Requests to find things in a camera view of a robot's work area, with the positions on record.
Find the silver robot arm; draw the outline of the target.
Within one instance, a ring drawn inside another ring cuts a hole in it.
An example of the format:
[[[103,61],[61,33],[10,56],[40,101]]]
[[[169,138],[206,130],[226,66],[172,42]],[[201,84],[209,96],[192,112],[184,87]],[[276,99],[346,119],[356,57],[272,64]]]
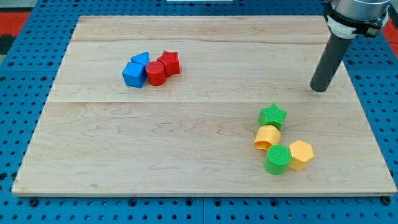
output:
[[[376,37],[390,19],[397,24],[397,1],[330,0],[323,10],[330,37],[310,81],[317,92],[328,89],[340,63],[357,35]]]

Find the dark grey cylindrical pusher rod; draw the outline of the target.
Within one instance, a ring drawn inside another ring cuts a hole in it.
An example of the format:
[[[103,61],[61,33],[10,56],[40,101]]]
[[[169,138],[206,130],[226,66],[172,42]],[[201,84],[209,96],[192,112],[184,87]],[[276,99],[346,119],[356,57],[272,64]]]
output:
[[[310,88],[313,91],[327,91],[350,44],[351,39],[344,39],[331,33],[313,77],[310,80]]]

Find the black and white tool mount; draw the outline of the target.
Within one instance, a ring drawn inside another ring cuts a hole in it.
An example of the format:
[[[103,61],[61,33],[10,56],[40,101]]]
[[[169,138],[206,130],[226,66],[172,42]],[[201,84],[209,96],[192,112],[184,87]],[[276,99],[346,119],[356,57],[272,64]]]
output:
[[[388,2],[327,2],[324,17],[330,31],[338,37],[375,37],[388,20]]]

